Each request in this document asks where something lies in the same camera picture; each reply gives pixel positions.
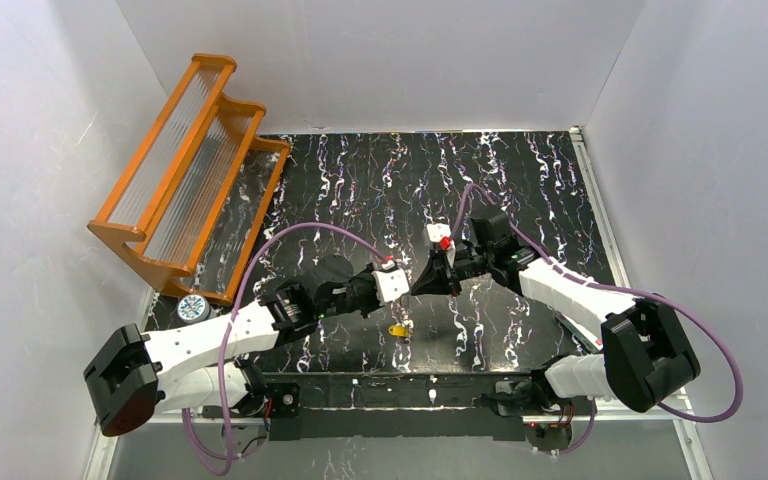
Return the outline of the yellow tagged key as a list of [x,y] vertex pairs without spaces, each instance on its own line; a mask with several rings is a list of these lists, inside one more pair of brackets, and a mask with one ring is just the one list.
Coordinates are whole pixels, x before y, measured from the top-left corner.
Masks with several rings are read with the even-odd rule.
[[412,328],[406,325],[394,324],[389,326],[388,333],[400,339],[408,339],[412,335]]

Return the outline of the white keyring holder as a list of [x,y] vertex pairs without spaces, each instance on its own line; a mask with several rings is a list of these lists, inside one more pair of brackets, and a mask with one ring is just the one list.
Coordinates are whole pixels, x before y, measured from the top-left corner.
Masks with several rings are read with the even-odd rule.
[[410,297],[409,296],[403,296],[400,299],[400,308],[401,308],[401,320],[400,324],[404,326],[408,330],[412,330],[414,328],[414,323],[411,317],[411,308],[410,308]]

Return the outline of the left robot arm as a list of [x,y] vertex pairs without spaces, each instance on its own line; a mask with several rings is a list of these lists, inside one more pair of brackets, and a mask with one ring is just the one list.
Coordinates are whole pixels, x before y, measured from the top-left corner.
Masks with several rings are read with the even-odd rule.
[[116,437],[157,412],[215,406],[221,392],[234,406],[255,387],[234,358],[300,340],[327,317],[368,316],[409,290],[392,261],[355,273],[347,259],[328,256],[235,315],[147,333],[135,324],[120,327],[83,372],[101,432]]

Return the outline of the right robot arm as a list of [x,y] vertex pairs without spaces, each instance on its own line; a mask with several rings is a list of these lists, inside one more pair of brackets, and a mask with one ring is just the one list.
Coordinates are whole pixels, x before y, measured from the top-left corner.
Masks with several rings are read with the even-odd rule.
[[471,218],[472,240],[450,227],[425,226],[429,260],[411,294],[457,296],[465,280],[490,276],[513,293],[540,302],[592,335],[600,348],[548,361],[532,375],[538,398],[617,399],[645,413],[701,373],[674,308],[641,294],[606,289],[562,266],[520,238],[501,210]]

